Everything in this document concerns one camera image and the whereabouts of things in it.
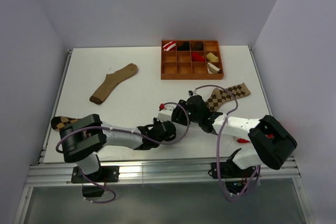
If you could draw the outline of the beige argyle sock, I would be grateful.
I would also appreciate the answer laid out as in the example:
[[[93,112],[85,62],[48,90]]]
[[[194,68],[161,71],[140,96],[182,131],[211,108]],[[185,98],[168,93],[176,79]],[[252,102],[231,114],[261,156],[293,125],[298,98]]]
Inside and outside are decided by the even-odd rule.
[[[228,90],[232,96],[222,89],[213,89],[211,96],[205,101],[210,111],[216,112],[224,103],[233,101],[234,98],[240,99],[250,95],[250,90],[245,83],[226,88],[226,90]]]

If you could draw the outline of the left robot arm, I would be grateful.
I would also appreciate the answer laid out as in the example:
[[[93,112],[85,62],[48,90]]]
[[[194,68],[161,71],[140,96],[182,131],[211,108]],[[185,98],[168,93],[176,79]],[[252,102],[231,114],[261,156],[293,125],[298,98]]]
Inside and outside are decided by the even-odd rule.
[[[98,152],[104,146],[121,146],[131,150],[147,151],[157,148],[161,142],[170,142],[176,138],[176,128],[170,121],[157,119],[152,124],[137,126],[133,129],[114,127],[100,120],[97,114],[82,119],[56,116],[51,120],[51,127],[63,138],[79,129],[84,129],[66,140],[62,145],[62,154],[66,163],[75,163],[91,182],[102,176]]]

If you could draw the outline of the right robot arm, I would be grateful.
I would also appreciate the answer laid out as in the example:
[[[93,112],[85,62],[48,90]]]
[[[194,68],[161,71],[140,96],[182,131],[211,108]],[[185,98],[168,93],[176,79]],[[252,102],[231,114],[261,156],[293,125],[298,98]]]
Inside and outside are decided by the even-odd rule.
[[[245,119],[212,111],[200,95],[180,100],[172,112],[172,121],[187,125],[194,122],[206,133],[229,135],[247,140],[247,148],[238,148],[223,163],[228,173],[240,176],[246,169],[265,164],[279,170],[297,148],[297,141],[271,115],[261,119]]]

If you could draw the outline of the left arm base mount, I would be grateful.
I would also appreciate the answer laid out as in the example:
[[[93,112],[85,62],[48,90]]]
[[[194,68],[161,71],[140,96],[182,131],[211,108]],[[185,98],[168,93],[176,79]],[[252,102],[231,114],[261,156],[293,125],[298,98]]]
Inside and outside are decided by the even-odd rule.
[[[86,198],[99,198],[103,195],[104,189],[92,184],[89,180],[95,183],[116,183],[119,179],[119,166],[102,166],[93,174],[83,176],[80,168],[75,166],[72,171],[71,183],[72,184],[85,184],[90,183],[91,186],[82,186],[82,195]]]

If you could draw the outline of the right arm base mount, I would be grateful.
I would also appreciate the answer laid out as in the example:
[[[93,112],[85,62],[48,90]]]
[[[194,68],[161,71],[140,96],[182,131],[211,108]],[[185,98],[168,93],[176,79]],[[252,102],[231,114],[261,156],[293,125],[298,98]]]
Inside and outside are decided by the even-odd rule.
[[[247,179],[256,170],[256,166],[247,169],[240,169],[235,164],[230,162],[220,162],[221,179],[225,180],[225,186],[230,193],[237,194],[242,191],[247,184]]]

